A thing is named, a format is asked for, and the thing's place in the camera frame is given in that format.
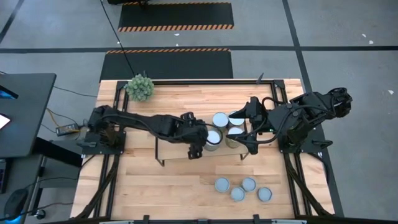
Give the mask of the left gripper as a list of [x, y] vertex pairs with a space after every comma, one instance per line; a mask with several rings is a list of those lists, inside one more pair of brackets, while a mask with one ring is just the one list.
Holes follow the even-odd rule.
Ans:
[[179, 141], [190, 145], [189, 159], [199, 159], [202, 157], [203, 148], [209, 149], [209, 145], [206, 144], [208, 130], [218, 130], [218, 128], [205, 125], [203, 120], [194, 117], [193, 112], [184, 113], [180, 118], [183, 122], [178, 128], [181, 132]]

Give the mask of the black monitor left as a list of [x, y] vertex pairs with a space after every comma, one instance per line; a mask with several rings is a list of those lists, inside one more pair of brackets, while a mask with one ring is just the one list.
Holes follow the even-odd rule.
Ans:
[[0, 114], [11, 120], [0, 129], [0, 158], [32, 154], [56, 77], [54, 73], [0, 75], [0, 86], [18, 96], [0, 98]]

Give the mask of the tall peaches tin can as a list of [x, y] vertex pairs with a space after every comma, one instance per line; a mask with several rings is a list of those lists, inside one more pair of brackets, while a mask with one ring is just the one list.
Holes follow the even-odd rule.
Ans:
[[206, 139], [205, 144], [209, 145], [209, 149], [205, 149], [206, 151], [216, 151], [223, 141], [223, 135], [219, 131], [209, 130], [208, 137]]
[[212, 117], [212, 123], [217, 128], [225, 130], [229, 124], [229, 118], [225, 113], [217, 112]]
[[[227, 135], [229, 135], [229, 134], [242, 134], [243, 132], [244, 132], [244, 130], [241, 129], [240, 127], [232, 127], [232, 128], [229, 128]], [[241, 146], [240, 142], [237, 142], [237, 141], [232, 140], [230, 138], [226, 138], [225, 139], [225, 143], [230, 148], [237, 148], [237, 147]]]
[[235, 111], [230, 112], [230, 114], [228, 115], [229, 124], [231, 126], [242, 126], [245, 122], [245, 119], [244, 118], [230, 118], [229, 116], [233, 113], [235, 113]]

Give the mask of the black computer mouse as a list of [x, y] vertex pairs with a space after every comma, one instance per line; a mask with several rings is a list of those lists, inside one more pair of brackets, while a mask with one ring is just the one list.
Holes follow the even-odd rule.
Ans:
[[6, 220], [14, 220], [21, 215], [28, 194], [27, 189], [18, 189], [11, 194], [4, 207], [4, 218]]

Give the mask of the potted green succulent plant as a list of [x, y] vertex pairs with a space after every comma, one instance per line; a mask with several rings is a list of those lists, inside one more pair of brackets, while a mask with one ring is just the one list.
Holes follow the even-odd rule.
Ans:
[[124, 89], [132, 101], [147, 101], [154, 94], [154, 83], [146, 72], [129, 80]]

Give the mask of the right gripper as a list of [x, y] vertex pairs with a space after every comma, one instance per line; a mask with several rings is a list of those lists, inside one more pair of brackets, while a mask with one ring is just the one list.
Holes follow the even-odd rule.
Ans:
[[229, 134], [229, 138], [233, 140], [245, 139], [248, 141], [246, 147], [250, 154], [255, 155], [258, 153], [258, 145], [271, 143], [274, 138], [268, 140], [257, 140], [257, 135], [264, 132], [273, 132], [274, 128], [268, 122], [269, 111], [265, 107], [266, 100], [273, 100], [271, 97], [265, 97], [262, 101], [256, 96], [250, 97], [246, 102], [243, 109], [232, 111], [228, 118], [247, 118], [252, 126], [252, 130], [247, 134]]

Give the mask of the wooden shelf with black legs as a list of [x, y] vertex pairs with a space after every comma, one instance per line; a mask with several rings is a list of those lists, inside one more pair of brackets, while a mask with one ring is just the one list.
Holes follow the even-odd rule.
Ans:
[[[205, 118], [206, 123], [210, 123], [210, 126], [214, 126], [212, 123], [212, 117], [207, 116]], [[245, 146], [241, 145], [237, 148], [230, 148], [226, 145], [225, 139], [226, 139], [226, 134], [228, 133], [229, 128], [232, 128], [234, 126], [231, 126], [228, 124], [228, 127], [225, 130], [221, 130], [218, 128], [218, 130], [222, 135], [223, 135], [223, 141], [221, 143], [221, 146], [213, 152], [206, 151], [203, 148], [202, 152], [202, 157], [214, 157], [214, 156], [232, 156], [232, 155], [239, 155], [240, 159], [243, 160], [245, 157], [249, 155], [248, 150], [246, 149]], [[172, 144], [167, 141], [163, 140], [155, 140], [155, 158], [158, 160], [159, 164], [164, 166], [165, 161], [169, 160], [176, 160], [176, 159], [188, 159], [188, 144]]]

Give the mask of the blue-grey can lid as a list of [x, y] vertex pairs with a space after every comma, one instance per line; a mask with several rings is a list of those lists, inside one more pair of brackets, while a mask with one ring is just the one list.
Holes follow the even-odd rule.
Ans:
[[272, 191], [267, 187], [261, 187], [257, 191], [257, 197], [262, 202], [268, 202], [272, 199]]
[[242, 180], [241, 186], [246, 192], [253, 192], [257, 187], [257, 183], [256, 180], [253, 179], [252, 177], [245, 177]]
[[241, 202], [245, 199], [246, 191], [242, 187], [233, 187], [230, 196], [234, 202]]
[[225, 177], [220, 177], [215, 180], [215, 189], [218, 192], [225, 193], [229, 190], [230, 183]]

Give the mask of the black power adapter brick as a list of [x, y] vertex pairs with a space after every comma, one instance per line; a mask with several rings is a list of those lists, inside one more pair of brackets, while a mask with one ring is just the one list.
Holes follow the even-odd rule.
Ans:
[[55, 133], [57, 136], [65, 136], [79, 132], [80, 132], [79, 125], [77, 125], [76, 123], [68, 124], [65, 126], [59, 126], [55, 129]]

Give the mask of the black aluminium rig frame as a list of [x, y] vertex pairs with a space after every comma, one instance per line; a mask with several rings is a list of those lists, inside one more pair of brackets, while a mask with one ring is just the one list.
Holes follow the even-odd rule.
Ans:
[[[204, 119], [217, 112], [241, 109], [251, 96], [294, 98], [303, 92], [298, 79], [266, 80], [158, 80], [155, 94], [147, 102], [124, 102], [117, 81], [101, 82], [96, 106], [118, 105], [131, 113], [146, 116], [191, 111]], [[225, 193], [215, 189], [215, 180], [225, 177], [230, 187]], [[234, 202], [233, 187], [252, 177], [257, 187], [245, 199]], [[267, 187], [272, 199], [262, 202], [257, 191]], [[155, 158], [155, 138], [136, 129], [126, 131], [126, 148], [119, 160], [116, 184], [105, 191], [100, 214], [113, 199], [111, 219], [132, 224], [180, 222], [192, 224], [267, 223], [271, 219], [294, 217], [284, 157], [276, 142], [262, 145], [256, 155], [241, 160], [239, 155], [214, 156], [195, 160], [176, 159], [160, 165]]]

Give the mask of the blue-lit screen device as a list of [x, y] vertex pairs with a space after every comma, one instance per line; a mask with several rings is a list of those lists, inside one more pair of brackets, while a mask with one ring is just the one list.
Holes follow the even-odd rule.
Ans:
[[11, 90], [8, 90], [6, 87], [0, 85], [0, 99], [11, 99], [16, 100], [18, 99], [19, 95], [14, 93]]

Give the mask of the black hazard-striped floor mat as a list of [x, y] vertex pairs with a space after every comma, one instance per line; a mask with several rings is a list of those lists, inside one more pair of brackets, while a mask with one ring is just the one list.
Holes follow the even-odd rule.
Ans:
[[177, 30], [226, 30], [234, 27], [229, 2], [152, 3], [122, 6], [119, 32], [160, 32]]
[[129, 80], [137, 74], [151, 79], [233, 78], [228, 48], [169, 48], [110, 50], [101, 80]]

